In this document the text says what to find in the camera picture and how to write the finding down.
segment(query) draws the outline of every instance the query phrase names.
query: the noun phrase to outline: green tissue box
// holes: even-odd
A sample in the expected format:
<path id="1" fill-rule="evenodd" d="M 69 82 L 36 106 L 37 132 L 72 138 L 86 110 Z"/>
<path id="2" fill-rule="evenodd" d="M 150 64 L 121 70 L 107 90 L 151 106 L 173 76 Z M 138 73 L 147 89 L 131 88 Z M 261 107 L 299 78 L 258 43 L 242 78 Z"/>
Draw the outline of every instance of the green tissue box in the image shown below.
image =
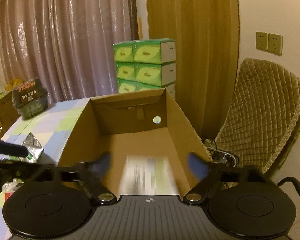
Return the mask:
<path id="1" fill-rule="evenodd" d="M 176 60 L 176 43 L 172 39 L 133 42 L 135 62 L 162 64 Z"/>
<path id="2" fill-rule="evenodd" d="M 113 44 L 115 61 L 133 62 L 132 42 L 123 41 Z"/>
<path id="3" fill-rule="evenodd" d="M 159 88 L 161 88 L 161 87 L 157 87 L 157 86 L 153 86 L 153 85 L 148 85 L 148 84 L 143 84 L 143 83 L 139 83 L 139 82 L 136 82 L 136 84 L 137 84 L 137 90 L 136 91 L 143 91 L 143 90 L 150 90 L 150 89 L 159 89 Z M 175 85 L 174 85 L 174 83 L 166 86 L 165 88 L 172 95 L 173 99 L 175 99 Z"/>
<path id="4" fill-rule="evenodd" d="M 136 63 L 136 81 L 154 85 L 165 86 L 176 81 L 176 63 L 165 65 Z"/>
<path id="5" fill-rule="evenodd" d="M 134 81 L 117 79 L 118 92 L 120 94 L 137 91 L 137 83 Z"/>
<path id="6" fill-rule="evenodd" d="M 130 62 L 116 62 L 117 78 L 125 80 L 136 80 L 135 64 Z"/>

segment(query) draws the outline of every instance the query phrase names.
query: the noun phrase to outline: black container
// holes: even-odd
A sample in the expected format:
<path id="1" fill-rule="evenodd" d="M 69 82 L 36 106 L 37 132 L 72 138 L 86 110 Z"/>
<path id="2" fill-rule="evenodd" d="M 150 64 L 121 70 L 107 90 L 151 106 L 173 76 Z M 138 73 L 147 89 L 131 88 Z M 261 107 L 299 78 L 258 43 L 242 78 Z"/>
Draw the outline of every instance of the black container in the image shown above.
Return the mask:
<path id="1" fill-rule="evenodd" d="M 12 101 L 23 119 L 29 119 L 48 108 L 48 91 L 34 78 L 12 90 Z"/>

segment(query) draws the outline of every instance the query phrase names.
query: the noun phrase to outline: pink curtain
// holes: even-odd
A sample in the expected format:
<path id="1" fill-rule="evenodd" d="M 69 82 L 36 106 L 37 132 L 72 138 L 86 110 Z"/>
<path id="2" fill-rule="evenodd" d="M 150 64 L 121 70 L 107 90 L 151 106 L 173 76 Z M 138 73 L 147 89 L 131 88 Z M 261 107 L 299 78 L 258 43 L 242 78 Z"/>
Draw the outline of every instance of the pink curtain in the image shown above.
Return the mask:
<path id="1" fill-rule="evenodd" d="M 0 0 L 6 81 L 39 77 L 51 102 L 117 92 L 112 44 L 136 22 L 135 0 Z"/>

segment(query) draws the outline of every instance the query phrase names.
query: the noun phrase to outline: electrical socket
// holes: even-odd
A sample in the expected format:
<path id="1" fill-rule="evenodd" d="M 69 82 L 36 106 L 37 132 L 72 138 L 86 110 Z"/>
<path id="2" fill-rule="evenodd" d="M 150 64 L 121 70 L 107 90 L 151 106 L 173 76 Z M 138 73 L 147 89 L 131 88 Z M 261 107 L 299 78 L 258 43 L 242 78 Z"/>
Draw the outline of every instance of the electrical socket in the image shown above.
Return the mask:
<path id="1" fill-rule="evenodd" d="M 268 50 L 268 33 L 256 32 L 256 48 Z"/>
<path id="2" fill-rule="evenodd" d="M 281 56 L 282 44 L 283 44 L 283 37 L 281 35 L 269 33 L 268 52 Z"/>

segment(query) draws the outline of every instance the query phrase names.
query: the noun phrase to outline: open cardboard box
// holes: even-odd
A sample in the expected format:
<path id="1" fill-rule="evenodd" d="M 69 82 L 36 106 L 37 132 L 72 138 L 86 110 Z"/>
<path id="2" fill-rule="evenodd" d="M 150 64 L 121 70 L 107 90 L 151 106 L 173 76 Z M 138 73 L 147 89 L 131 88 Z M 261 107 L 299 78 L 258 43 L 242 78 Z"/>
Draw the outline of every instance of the open cardboard box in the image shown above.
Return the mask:
<path id="1" fill-rule="evenodd" d="M 156 116 L 161 117 L 160 123 L 154 123 Z M 117 197 L 127 155 L 167 156 L 181 196 L 198 182 L 188 168 L 188 153 L 196 152 L 212 161 L 166 89 L 92 98 L 77 120 L 58 165 L 91 161 L 105 151 L 111 153 L 112 163 L 102 183 Z"/>

